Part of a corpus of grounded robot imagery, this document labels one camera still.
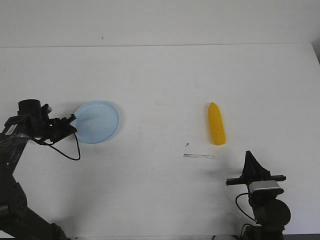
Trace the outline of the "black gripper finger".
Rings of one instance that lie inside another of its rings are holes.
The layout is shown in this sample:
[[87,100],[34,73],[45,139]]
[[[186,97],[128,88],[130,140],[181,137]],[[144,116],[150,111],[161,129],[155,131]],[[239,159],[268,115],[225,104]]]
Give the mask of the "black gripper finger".
[[254,177],[270,177],[271,176],[270,171],[262,167],[250,151],[249,151],[249,155],[250,155],[250,165],[251,165],[251,172],[252,172],[251,175]]
[[70,117],[58,118],[56,122],[59,124],[71,124],[76,119],[76,116],[74,114],[71,114]]
[[243,166],[243,170],[240,178],[249,179],[252,176],[252,174],[253,174],[252,153],[250,150],[247,150],[245,153],[244,166]]

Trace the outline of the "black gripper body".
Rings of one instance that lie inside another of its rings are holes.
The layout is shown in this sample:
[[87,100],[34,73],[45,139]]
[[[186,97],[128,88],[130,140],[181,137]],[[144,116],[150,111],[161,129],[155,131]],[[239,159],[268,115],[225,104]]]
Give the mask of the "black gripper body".
[[42,142],[50,140],[51,143],[57,143],[77,132],[71,124],[59,124],[59,118],[49,118],[51,111],[52,108],[47,103],[41,107],[42,120],[45,123],[44,135],[40,138]]
[[272,175],[271,177],[261,178],[261,179],[249,179],[249,178],[228,178],[225,182],[227,186],[235,186],[235,185],[246,185],[249,191],[249,184],[252,182],[259,182],[259,181],[269,181],[274,180],[277,183],[283,182],[286,180],[286,176],[284,175]]

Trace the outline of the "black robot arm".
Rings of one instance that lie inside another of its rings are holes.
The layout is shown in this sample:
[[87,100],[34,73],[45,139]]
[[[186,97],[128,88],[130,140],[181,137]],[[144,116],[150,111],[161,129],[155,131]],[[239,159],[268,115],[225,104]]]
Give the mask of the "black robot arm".
[[16,179],[16,168],[28,144],[53,148],[64,138],[75,135],[76,119],[50,118],[48,104],[37,99],[18,103],[18,111],[4,124],[0,133],[0,230],[15,240],[66,240],[68,237],[56,223],[50,223],[28,206],[23,187]]
[[[237,208],[254,224],[245,223],[237,240],[283,240],[285,226],[291,220],[291,211],[287,204],[277,199],[285,191],[278,182],[287,179],[284,175],[272,175],[256,160],[251,151],[245,153],[242,174],[238,178],[228,178],[227,186],[246,185],[247,192],[235,198]],[[248,196],[253,217],[239,206],[238,199]]]

